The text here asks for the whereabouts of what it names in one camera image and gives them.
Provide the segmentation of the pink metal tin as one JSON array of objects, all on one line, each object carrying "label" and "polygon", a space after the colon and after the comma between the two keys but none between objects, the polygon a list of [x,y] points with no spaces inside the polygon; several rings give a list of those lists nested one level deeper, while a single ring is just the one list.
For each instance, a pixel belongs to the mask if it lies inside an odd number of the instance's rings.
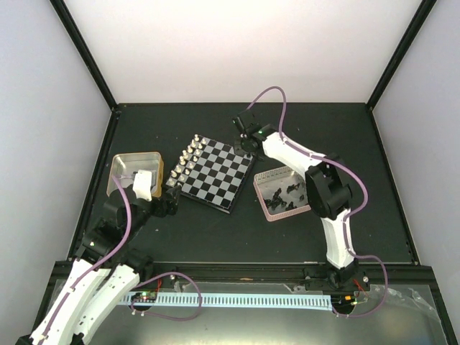
[{"label": "pink metal tin", "polygon": [[[300,183],[298,190],[287,193],[287,187]],[[265,172],[257,173],[253,179],[254,190],[262,207],[265,218],[269,222],[279,221],[301,213],[308,212],[311,207],[308,205],[306,184],[304,179],[294,170],[287,166],[275,168]],[[265,199],[272,200],[274,193],[280,190],[282,202],[278,202],[276,209],[267,208]],[[293,202],[296,209],[285,211],[285,207]]]}]

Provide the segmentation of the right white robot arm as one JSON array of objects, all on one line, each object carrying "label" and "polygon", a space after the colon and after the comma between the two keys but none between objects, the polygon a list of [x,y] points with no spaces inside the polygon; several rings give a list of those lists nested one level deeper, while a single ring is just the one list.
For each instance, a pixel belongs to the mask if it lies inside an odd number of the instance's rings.
[{"label": "right white robot arm", "polygon": [[303,177],[308,205],[323,224],[326,238],[328,284],[342,290],[358,270],[358,257],[351,241],[351,177],[338,155],[311,151],[290,140],[270,124],[260,125],[250,110],[232,119],[239,137],[234,149],[238,155],[265,156]]}]

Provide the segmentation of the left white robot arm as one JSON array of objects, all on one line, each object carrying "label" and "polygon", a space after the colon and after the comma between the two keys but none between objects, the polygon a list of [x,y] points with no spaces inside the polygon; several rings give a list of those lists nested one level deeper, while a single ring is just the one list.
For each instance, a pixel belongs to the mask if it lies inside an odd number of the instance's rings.
[{"label": "left white robot arm", "polygon": [[153,260],[130,246],[152,217],[173,216],[180,187],[159,198],[136,197],[132,187],[118,188],[103,205],[76,253],[70,274],[47,315],[18,344],[89,344],[120,299],[154,279]]}]

